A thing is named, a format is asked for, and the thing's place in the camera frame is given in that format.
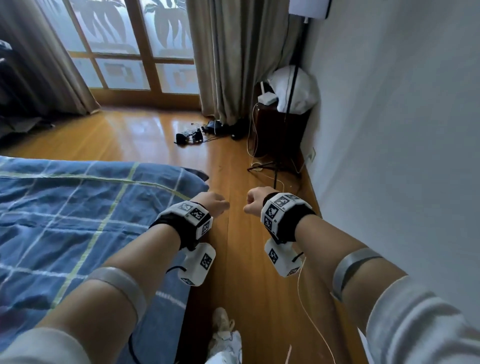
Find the hand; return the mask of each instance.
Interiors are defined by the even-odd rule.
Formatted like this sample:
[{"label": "hand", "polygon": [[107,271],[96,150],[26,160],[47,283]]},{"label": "hand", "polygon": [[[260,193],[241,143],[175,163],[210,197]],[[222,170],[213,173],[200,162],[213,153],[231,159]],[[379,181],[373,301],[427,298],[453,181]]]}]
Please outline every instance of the hand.
[{"label": "hand", "polygon": [[255,187],[248,191],[247,205],[243,208],[243,211],[247,214],[260,217],[262,208],[264,207],[264,199],[267,195],[273,192],[278,192],[272,187]]},{"label": "hand", "polygon": [[202,204],[214,218],[230,208],[230,202],[225,201],[225,197],[215,192],[200,192],[190,201]]}]

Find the shirt sleeve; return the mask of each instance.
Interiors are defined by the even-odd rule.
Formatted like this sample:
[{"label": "shirt sleeve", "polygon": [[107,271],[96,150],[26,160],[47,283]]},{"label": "shirt sleeve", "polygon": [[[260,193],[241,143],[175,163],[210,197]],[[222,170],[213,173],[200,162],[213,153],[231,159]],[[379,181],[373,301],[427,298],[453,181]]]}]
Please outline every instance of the shirt sleeve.
[{"label": "shirt sleeve", "polygon": [[378,299],[367,324],[375,364],[480,363],[480,333],[409,276]]},{"label": "shirt sleeve", "polygon": [[34,328],[15,339],[0,355],[0,364],[90,364],[80,343],[53,328]]}]

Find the white wall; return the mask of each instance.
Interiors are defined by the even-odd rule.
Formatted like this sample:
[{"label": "white wall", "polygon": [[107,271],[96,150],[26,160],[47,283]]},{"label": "white wall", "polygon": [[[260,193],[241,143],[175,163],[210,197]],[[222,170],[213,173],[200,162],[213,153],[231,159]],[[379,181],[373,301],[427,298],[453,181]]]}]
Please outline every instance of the white wall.
[{"label": "white wall", "polygon": [[304,69],[324,218],[480,328],[480,1],[333,0]]}]

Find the gray curtain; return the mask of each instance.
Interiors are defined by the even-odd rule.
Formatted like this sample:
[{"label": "gray curtain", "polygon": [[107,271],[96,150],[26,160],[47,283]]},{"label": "gray curtain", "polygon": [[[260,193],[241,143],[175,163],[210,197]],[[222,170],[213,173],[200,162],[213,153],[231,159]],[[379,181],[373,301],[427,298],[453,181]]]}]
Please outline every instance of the gray curtain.
[{"label": "gray curtain", "polygon": [[29,88],[39,115],[86,115],[100,108],[35,0],[0,0],[0,39],[35,74]]},{"label": "gray curtain", "polygon": [[289,0],[186,0],[202,113],[233,125],[248,117],[253,87],[288,64],[301,18]]}]

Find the blue blanket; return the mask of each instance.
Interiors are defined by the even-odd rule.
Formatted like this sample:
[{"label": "blue blanket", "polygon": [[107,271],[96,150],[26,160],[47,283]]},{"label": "blue blanket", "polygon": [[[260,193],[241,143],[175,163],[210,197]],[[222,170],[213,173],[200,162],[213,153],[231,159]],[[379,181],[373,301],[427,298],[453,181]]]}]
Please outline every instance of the blue blanket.
[{"label": "blue blanket", "polygon": [[[179,167],[0,157],[0,351],[159,212],[207,189]],[[141,362],[174,363],[188,293],[166,275],[133,333]],[[126,348],[119,363],[132,363]]]}]

